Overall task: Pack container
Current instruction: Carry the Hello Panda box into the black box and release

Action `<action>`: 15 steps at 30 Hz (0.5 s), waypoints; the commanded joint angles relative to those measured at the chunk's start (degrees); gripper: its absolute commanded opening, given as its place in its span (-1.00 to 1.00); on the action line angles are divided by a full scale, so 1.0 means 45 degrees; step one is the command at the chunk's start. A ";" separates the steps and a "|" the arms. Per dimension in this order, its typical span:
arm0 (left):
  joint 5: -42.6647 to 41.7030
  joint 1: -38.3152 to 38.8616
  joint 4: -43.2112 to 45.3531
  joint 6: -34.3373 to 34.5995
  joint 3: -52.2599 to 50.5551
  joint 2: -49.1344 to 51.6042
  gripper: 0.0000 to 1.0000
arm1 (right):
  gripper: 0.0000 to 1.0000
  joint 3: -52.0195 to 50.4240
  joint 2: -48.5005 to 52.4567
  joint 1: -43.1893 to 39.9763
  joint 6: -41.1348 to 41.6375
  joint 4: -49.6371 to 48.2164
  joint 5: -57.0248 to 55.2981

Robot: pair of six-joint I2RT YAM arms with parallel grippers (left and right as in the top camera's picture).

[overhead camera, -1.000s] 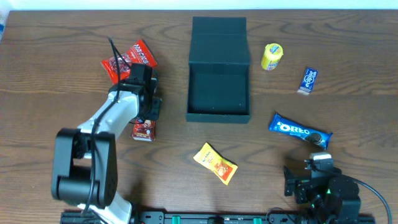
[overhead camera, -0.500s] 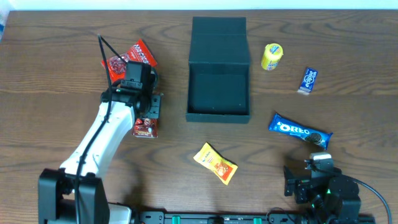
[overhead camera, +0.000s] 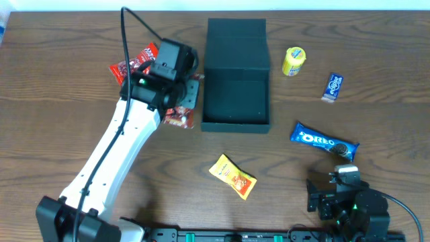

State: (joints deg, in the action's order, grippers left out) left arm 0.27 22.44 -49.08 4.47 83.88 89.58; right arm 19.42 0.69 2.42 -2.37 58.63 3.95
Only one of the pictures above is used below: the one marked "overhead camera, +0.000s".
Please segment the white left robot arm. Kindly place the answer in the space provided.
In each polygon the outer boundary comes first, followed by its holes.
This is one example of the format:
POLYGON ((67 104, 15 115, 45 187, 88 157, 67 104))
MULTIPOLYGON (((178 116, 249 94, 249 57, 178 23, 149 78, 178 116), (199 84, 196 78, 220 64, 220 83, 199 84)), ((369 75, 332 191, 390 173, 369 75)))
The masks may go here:
POLYGON ((59 199, 36 208, 44 241, 144 241, 147 229, 130 218, 110 219, 117 195, 142 146, 169 109, 194 109, 203 74, 175 81, 135 71, 124 82, 101 140, 59 199))

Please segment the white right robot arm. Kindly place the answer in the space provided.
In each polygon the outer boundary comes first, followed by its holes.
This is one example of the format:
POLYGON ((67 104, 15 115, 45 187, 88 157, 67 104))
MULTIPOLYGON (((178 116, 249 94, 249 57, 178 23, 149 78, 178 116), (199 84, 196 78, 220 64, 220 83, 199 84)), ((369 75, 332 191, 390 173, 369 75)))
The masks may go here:
POLYGON ((367 186, 337 182, 334 190, 318 190, 308 179, 307 210, 318 212, 321 220, 334 220, 329 232, 318 236, 319 241, 377 241, 395 239, 389 235, 388 202, 367 186))

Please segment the blue Oreo cookie pack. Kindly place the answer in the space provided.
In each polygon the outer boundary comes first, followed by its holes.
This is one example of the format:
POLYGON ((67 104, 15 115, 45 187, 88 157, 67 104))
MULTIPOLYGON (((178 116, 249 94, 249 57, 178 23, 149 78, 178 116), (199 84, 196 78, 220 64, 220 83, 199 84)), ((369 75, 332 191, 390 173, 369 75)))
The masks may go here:
POLYGON ((350 162, 354 161, 359 143, 350 143, 341 139, 327 136, 319 131, 308 128, 298 122, 293 130, 290 140, 311 147, 324 150, 326 152, 338 155, 350 162))

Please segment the red Hacks candy bag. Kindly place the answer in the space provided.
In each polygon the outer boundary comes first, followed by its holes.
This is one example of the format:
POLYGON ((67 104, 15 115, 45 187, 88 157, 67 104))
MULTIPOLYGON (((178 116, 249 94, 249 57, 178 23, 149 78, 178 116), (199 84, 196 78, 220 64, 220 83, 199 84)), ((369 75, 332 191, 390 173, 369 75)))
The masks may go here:
MULTIPOLYGON (((153 42, 148 44, 136 57, 130 59, 130 70, 133 73, 138 67, 146 61, 155 61, 159 53, 157 45, 153 42)), ((126 76, 126 62, 123 60, 117 64, 110 65, 109 70, 114 76, 119 86, 122 86, 126 76)))

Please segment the red Hello Panda box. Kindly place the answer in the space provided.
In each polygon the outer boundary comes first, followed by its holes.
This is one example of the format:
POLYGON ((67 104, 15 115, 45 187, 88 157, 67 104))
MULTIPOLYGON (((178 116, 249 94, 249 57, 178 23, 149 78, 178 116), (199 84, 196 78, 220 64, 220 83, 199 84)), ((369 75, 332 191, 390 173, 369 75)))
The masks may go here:
POLYGON ((192 129, 194 127, 194 110, 182 106, 168 109, 163 118, 163 124, 192 129))

